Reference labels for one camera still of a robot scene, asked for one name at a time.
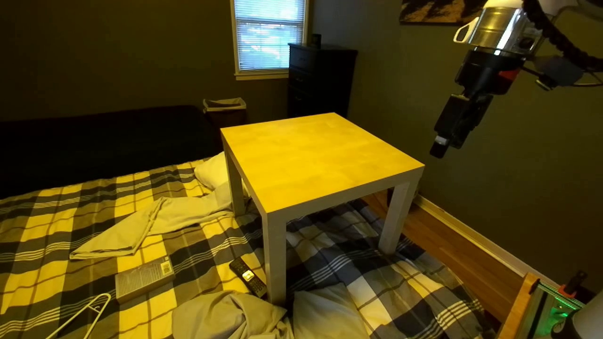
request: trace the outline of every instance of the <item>green wall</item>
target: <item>green wall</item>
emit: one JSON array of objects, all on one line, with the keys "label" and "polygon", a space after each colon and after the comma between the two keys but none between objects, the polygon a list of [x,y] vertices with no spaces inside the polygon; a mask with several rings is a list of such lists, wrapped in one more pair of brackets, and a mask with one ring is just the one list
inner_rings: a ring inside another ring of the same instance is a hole
[{"label": "green wall", "polygon": [[[453,46],[453,27],[398,25],[398,12],[400,0],[317,3],[323,42],[360,51],[351,119],[426,163],[421,195],[549,277],[586,270],[603,289],[603,89],[543,93],[522,74],[462,151],[434,161],[434,125],[468,48]],[[564,14],[560,27],[603,55],[588,35],[601,23]]]},{"label": "green wall", "polygon": [[285,82],[234,82],[226,0],[4,0],[0,46],[0,121],[217,97],[285,117]]}]

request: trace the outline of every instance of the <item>folded cloth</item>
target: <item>folded cloth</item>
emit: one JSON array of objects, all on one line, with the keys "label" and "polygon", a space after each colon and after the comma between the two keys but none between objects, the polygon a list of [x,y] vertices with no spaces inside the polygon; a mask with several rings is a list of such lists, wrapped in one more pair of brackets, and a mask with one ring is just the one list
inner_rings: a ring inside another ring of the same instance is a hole
[{"label": "folded cloth", "polygon": [[202,198],[157,200],[149,210],[136,212],[110,230],[78,247],[72,261],[128,257],[147,236],[159,236],[217,219],[232,204],[230,187],[221,185]]},{"label": "folded cloth", "polygon": [[172,313],[172,334],[176,339],[292,338],[285,313],[251,294],[202,294]]},{"label": "folded cloth", "polygon": [[345,285],[294,294],[294,338],[370,338]]},{"label": "folded cloth", "polygon": [[219,153],[213,159],[194,164],[194,178],[209,191],[219,191],[221,185],[230,185],[226,155]]}]

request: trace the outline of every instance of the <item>robotic arm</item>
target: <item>robotic arm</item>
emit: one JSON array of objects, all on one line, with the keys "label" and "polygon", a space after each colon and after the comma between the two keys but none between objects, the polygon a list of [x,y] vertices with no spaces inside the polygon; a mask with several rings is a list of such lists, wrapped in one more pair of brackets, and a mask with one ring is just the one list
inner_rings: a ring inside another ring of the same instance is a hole
[{"label": "robotic arm", "polygon": [[584,74],[603,72],[603,59],[577,50],[551,23],[549,18],[556,18],[566,8],[579,8],[603,21],[603,0],[488,0],[477,19],[456,31],[453,42],[471,46],[456,78],[464,91],[449,99],[436,125],[432,157],[443,159],[449,148],[464,146],[468,134],[485,117],[494,95],[509,91],[543,36],[564,55],[534,72],[543,89],[575,85]]}]

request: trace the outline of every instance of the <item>plaid bedspread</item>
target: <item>plaid bedspread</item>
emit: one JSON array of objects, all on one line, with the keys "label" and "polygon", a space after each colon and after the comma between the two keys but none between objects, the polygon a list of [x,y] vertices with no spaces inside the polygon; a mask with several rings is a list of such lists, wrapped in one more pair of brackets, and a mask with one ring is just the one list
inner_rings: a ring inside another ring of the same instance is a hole
[{"label": "plaid bedspread", "polygon": [[[127,304],[111,300],[93,338],[170,338],[172,311],[187,300],[221,289],[247,293],[228,264],[240,257],[264,279],[255,213],[147,238],[134,257],[68,261],[70,251],[159,198],[206,193],[187,163],[2,200],[0,338],[47,338],[95,296],[115,294],[115,276],[164,257],[176,279]],[[481,306],[454,279],[439,279],[445,270],[424,257],[409,262],[404,249],[381,257],[379,229],[364,202],[290,223],[289,291],[343,283],[373,338],[481,338]],[[219,281],[208,285],[208,274]],[[62,336],[83,338],[93,317],[78,317]]]}]

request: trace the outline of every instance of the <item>square side table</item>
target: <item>square side table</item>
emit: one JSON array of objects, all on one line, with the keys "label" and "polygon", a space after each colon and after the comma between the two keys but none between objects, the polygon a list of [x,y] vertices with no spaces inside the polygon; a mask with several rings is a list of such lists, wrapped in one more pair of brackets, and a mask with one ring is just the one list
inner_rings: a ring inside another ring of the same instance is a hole
[{"label": "square side table", "polygon": [[223,129],[234,210],[241,180],[262,215],[264,266],[274,304],[287,298],[287,223],[394,189],[379,249],[400,242],[424,164],[338,114]]}]

